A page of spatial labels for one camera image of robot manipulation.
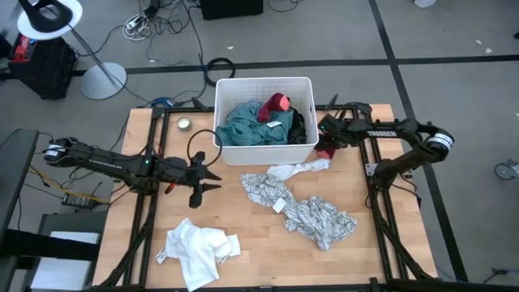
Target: plastic basket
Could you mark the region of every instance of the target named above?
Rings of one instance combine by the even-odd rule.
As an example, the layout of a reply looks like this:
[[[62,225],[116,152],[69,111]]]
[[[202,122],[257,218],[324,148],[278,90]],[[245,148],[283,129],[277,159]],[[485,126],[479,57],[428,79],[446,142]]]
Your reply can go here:
[[[267,101],[281,92],[290,98],[290,106],[305,118],[307,144],[224,146],[221,156],[227,165],[277,165],[303,163],[319,139],[314,95],[307,77],[220,79],[217,82],[214,130],[224,125],[227,115],[239,104]],[[216,137],[215,147],[219,147]]]

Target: blue object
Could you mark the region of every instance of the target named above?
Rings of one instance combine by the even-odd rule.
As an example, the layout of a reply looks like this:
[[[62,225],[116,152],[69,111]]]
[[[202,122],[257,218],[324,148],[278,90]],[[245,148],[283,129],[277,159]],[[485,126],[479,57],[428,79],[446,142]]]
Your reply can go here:
[[[173,102],[171,102],[170,97],[158,97],[152,100],[152,103],[150,104],[151,107],[156,107],[158,105],[162,105],[166,109],[173,109]]]
[[[274,110],[269,122],[281,124],[270,127],[268,122],[258,122],[258,111],[263,104],[249,101],[238,105],[227,116],[227,123],[217,128],[223,146],[284,145],[292,127],[293,110]]]

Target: white cloth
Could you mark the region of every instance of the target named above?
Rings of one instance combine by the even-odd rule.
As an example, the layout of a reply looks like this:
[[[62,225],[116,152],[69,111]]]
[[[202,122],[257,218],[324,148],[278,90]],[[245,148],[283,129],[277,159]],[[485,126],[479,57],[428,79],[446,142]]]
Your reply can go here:
[[[284,182],[285,180],[300,172],[327,170],[329,167],[330,160],[326,158],[320,158],[316,161],[297,165],[272,165],[268,168],[267,174],[271,174],[278,180]]]
[[[220,279],[217,264],[228,256],[241,254],[237,235],[225,236],[224,230],[199,228],[189,218],[168,231],[165,243],[168,257],[180,259],[182,275],[191,292]]]

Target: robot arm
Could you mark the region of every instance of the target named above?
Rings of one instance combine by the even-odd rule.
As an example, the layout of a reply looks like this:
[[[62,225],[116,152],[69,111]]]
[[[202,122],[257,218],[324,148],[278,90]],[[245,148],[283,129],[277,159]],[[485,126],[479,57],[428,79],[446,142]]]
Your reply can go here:
[[[323,132],[316,149],[356,146],[366,138],[399,138],[409,143],[412,150],[391,159],[383,159],[375,168],[373,177],[379,188],[388,189],[398,174],[414,170],[425,163],[442,161],[454,145],[454,138],[430,122],[423,125],[413,119],[374,123],[363,119],[339,118],[327,114],[319,123]]]
[[[202,204],[202,194],[220,186],[200,184],[201,179],[221,180],[211,173],[202,162],[204,152],[198,152],[191,158],[188,165],[178,157],[161,159],[155,155],[141,155],[146,148],[133,156],[126,156],[111,151],[102,150],[76,138],[61,138],[50,142],[45,151],[45,160],[48,165],[55,167],[79,166],[112,178],[122,180],[132,191],[141,191],[144,194],[154,192],[158,183],[175,183],[192,187],[190,197],[191,208],[198,208]]]

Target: wooden tabletop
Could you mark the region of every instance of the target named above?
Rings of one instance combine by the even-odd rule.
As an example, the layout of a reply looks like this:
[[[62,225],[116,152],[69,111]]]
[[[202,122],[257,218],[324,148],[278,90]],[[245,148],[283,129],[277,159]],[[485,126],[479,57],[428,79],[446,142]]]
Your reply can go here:
[[[373,119],[394,119],[390,105],[372,105],[372,108]],[[318,112],[318,119],[324,114],[325,112]],[[191,120],[191,131],[181,132],[177,129],[176,122],[180,117],[188,117]],[[165,157],[187,159],[187,141],[199,129],[212,129],[212,117],[212,113],[170,116]],[[145,146],[150,119],[150,109],[131,111],[122,147],[123,154],[138,153]],[[156,146],[160,130],[161,127],[157,127]],[[400,140],[379,139],[379,146],[382,158],[394,158],[403,153]],[[191,147],[192,153],[206,152],[206,163],[217,154],[210,133],[197,136]],[[314,153],[308,157],[308,161],[315,159]],[[228,259],[222,266],[218,266],[221,279],[207,287],[364,284],[369,282],[370,277],[377,277],[380,282],[384,282],[373,217],[371,210],[364,205],[367,185],[358,148],[337,150],[328,170],[296,174],[285,182],[296,200],[318,195],[337,206],[339,211],[346,211],[357,220],[357,229],[353,234],[338,243],[333,243],[328,251],[321,251],[315,242],[304,238],[298,232],[287,232],[283,225],[285,215],[276,214],[272,208],[260,206],[247,198],[239,175],[265,173],[267,168],[267,165],[227,166],[219,159],[210,170],[222,177],[222,181],[219,182],[222,188],[206,192],[202,206],[197,209],[188,207],[189,195],[192,193],[190,188],[175,187],[174,191],[165,195],[167,185],[162,184],[146,288],[185,287],[179,261],[167,259],[163,264],[158,264],[155,255],[165,245],[166,232],[174,229],[186,217],[199,227],[220,228],[228,235],[237,234],[242,246],[240,256]],[[407,182],[399,178],[395,184],[411,188]],[[114,194],[112,200],[124,191]],[[431,249],[415,197],[395,187],[391,188],[390,195],[402,243],[424,270],[435,276]],[[135,202],[136,194],[130,193],[110,207],[94,284],[105,280],[125,253]],[[146,210],[148,202],[149,198],[145,200]],[[396,261],[389,242],[388,246],[393,275],[397,275]],[[141,256],[142,248],[135,257],[134,282],[138,279]]]

